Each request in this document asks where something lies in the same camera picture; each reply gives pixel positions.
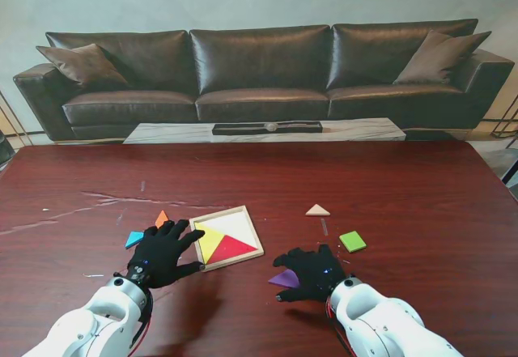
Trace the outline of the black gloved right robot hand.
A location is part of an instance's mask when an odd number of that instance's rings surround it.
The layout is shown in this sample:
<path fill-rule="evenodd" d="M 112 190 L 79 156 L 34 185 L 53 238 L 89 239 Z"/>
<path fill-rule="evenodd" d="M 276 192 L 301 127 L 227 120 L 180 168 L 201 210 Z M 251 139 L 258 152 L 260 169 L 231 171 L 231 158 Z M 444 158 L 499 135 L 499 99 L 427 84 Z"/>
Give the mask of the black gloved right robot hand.
<path fill-rule="evenodd" d="M 346 273 L 327 244 L 321 244 L 317 251 L 291 249 L 274 259 L 273 267 L 280 266 L 295 273 L 299 286 L 280 291 L 276 295 L 278 302 L 313 300 L 324 303 L 346 279 Z"/>

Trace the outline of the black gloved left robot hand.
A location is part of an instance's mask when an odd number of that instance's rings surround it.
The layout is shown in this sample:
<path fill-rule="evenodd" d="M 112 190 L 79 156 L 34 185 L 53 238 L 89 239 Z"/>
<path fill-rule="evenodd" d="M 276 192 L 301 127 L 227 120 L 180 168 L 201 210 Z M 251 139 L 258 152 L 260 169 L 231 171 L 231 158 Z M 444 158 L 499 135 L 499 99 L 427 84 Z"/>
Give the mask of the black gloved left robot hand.
<path fill-rule="evenodd" d="M 205 232 L 194 230 L 182 236 L 189 221 L 168 220 L 161 227 L 149 227 L 128 262 L 125 278 L 143 289 L 166 287 L 205 268 L 199 261 L 178 265 L 181 255 Z"/>

